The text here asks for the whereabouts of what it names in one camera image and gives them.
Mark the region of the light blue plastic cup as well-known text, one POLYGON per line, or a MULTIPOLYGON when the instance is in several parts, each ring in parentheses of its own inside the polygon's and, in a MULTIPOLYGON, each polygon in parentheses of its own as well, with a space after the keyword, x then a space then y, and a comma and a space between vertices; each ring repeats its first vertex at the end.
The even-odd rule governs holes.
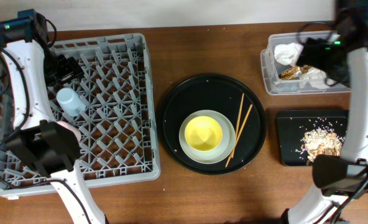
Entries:
POLYGON ((79 116, 86 109, 86 105, 80 100, 78 93, 71 88, 60 89, 56 98, 62 110, 69 116, 79 116))

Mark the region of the white napkin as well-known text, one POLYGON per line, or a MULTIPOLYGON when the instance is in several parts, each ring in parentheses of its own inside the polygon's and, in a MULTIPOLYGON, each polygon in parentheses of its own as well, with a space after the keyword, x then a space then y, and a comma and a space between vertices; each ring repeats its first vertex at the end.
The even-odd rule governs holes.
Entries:
POLYGON ((325 84, 326 78, 327 74, 324 71, 314 67, 309 68, 306 73, 302 73, 300 75, 301 80, 306 80, 306 82, 309 83, 311 87, 317 89, 329 88, 329 85, 325 84))
POLYGON ((282 65, 295 66, 302 50, 298 43, 279 44, 274 48, 274 59, 282 65))

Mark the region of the gold coffee sachet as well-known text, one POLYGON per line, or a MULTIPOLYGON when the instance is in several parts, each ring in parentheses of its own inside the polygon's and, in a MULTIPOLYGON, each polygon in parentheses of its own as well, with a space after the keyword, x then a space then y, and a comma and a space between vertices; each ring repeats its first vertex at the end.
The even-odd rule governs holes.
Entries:
POLYGON ((281 80, 295 80, 297 79, 301 74, 307 73, 311 66, 304 65, 302 67, 294 66, 284 72, 282 72, 278 77, 281 80))

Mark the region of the pink plastic cup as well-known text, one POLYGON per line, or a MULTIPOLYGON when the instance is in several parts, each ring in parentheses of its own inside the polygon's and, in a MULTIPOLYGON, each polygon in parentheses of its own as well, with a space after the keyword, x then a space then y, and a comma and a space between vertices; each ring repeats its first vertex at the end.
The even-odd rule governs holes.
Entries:
POLYGON ((80 142, 80 140, 81 140, 81 132, 76 127, 74 127, 74 126, 72 126, 72 125, 70 125, 70 124, 68 124, 68 123, 66 123, 64 121, 58 121, 57 123, 60 126, 63 126, 64 128, 66 128, 66 129, 70 130, 71 132, 73 132, 74 135, 75 135, 75 137, 76 137, 76 139, 77 139, 77 141, 80 142))

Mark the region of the food scraps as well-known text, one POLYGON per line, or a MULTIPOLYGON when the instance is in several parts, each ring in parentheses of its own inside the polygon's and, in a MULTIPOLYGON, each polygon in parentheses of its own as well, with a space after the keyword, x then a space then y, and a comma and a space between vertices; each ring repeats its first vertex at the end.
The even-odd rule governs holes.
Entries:
POLYGON ((346 140, 346 131, 344 134, 339 134, 338 128, 335 129, 334 125, 337 124, 339 128, 343 128, 344 125, 322 117, 308 119, 308 121, 311 127, 300 126, 304 128, 301 132, 300 147, 293 150, 299 154, 298 158, 307 166, 311 166, 318 155, 340 156, 346 140))

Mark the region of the wooden chopstick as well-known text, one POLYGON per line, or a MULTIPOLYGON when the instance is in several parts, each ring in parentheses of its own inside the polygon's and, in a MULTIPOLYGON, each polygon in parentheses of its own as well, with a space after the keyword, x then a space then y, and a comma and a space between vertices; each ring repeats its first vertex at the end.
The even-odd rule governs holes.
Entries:
MULTIPOLYGON (((237 144, 237 137, 238 137, 238 132, 239 132, 239 123, 240 123, 240 120, 241 120, 243 101, 244 101, 244 93, 242 93, 241 102, 239 104, 239 111, 238 111, 238 114, 237 114, 237 121, 236 121, 236 128, 235 128, 235 133, 236 133, 235 145, 237 144)), ((233 149, 230 153, 230 157, 229 157, 230 159, 232 159, 233 156, 234 156, 234 148, 235 148, 235 146, 233 147, 233 149)))
POLYGON ((225 164, 225 168, 227 168, 227 167, 228 167, 228 165, 229 165, 229 163, 230 163, 231 159, 233 159, 233 157, 234 157, 234 153, 235 153, 235 150, 236 150, 236 146, 237 146, 237 144, 238 144, 238 142, 239 142, 239 139, 240 139, 241 134, 242 134, 242 132, 243 132, 243 129, 244 129, 244 127, 245 127, 246 123, 247 123, 247 120, 248 120, 248 117, 249 117, 249 115, 250 115, 250 113, 251 113, 251 111, 252 111, 252 108, 253 108, 253 104, 251 104, 251 105, 249 106, 248 110, 247 110, 247 113, 246 113, 246 115, 245 115, 245 118, 244 118, 244 120, 243 120, 243 122, 242 122, 242 124, 241 124, 241 127, 240 127, 240 129, 239 129, 239 132, 238 132, 238 134, 237 134, 237 136, 236 136, 236 142, 235 142, 235 145, 234 145, 234 147, 233 147, 233 149, 232 149, 232 151, 231 151, 231 153, 230 153, 230 155, 229 155, 229 157, 228 157, 228 159, 227 159, 227 162, 226 162, 226 164, 225 164))

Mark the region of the white plate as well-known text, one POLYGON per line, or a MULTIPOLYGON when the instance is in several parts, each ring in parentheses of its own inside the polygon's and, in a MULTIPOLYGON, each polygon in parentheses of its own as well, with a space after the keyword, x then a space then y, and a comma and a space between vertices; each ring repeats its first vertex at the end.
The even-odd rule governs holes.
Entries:
POLYGON ((215 164, 217 162, 223 161, 228 155, 230 155, 234 145, 235 145, 235 138, 236 133, 234 130, 233 125, 231 124, 230 120, 225 117, 225 115, 213 111, 213 110, 200 110, 192 113, 189 115, 179 129, 179 143, 183 152, 193 161, 199 162, 201 164, 215 164), (187 142, 185 141, 184 137, 184 130, 185 126, 188 122, 197 117, 197 116, 209 116, 214 118, 222 127, 223 130, 223 138, 220 144, 213 149, 212 151, 207 152, 200 152, 196 151, 191 148, 187 142))

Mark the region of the yellow bowl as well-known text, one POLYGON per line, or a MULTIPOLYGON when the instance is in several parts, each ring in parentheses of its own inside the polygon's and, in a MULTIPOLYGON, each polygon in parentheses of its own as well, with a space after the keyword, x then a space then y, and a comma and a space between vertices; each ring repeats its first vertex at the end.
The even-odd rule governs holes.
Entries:
POLYGON ((185 126, 187 144, 196 151, 207 152, 215 149, 223 138, 221 125, 212 117, 197 116, 185 126))

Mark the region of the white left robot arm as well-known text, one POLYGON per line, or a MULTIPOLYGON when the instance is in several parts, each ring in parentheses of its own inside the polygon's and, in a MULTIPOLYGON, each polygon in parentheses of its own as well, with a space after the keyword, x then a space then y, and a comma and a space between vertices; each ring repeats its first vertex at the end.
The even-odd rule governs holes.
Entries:
POLYGON ((0 49, 14 97, 14 132, 2 143, 59 194, 74 223, 107 223, 80 171, 81 133, 57 121, 48 100, 44 50, 36 41, 17 40, 0 49))

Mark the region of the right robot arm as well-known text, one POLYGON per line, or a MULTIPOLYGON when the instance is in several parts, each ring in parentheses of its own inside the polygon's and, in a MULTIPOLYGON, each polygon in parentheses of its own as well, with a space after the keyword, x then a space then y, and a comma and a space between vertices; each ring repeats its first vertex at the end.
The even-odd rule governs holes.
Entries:
POLYGON ((340 155, 316 157, 313 185, 282 213, 282 223, 335 223, 350 202, 368 194, 368 1, 336 1, 330 28, 337 40, 302 42, 297 65, 351 89, 346 140, 340 155))

